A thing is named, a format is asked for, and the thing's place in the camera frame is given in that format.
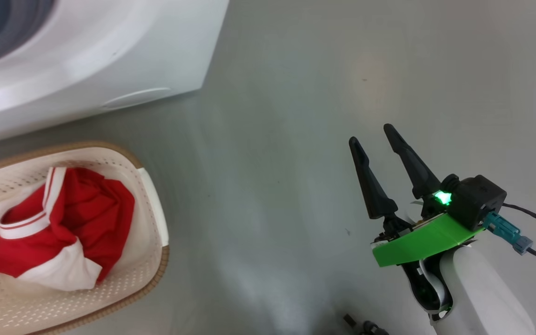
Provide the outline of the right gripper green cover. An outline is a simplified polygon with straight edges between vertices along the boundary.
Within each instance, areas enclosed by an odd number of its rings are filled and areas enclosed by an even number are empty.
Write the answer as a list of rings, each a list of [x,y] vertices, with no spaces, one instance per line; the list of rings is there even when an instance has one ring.
[[[397,154],[412,184],[415,199],[440,191],[440,181],[392,124],[383,125],[391,148]],[[370,161],[359,140],[348,141],[370,219],[383,219],[383,232],[372,242],[372,253],[380,267],[400,266],[411,292],[430,322],[475,320],[481,304],[485,260],[474,250],[476,230],[460,222],[457,200],[426,200],[425,216],[415,223],[400,218],[370,169]]]

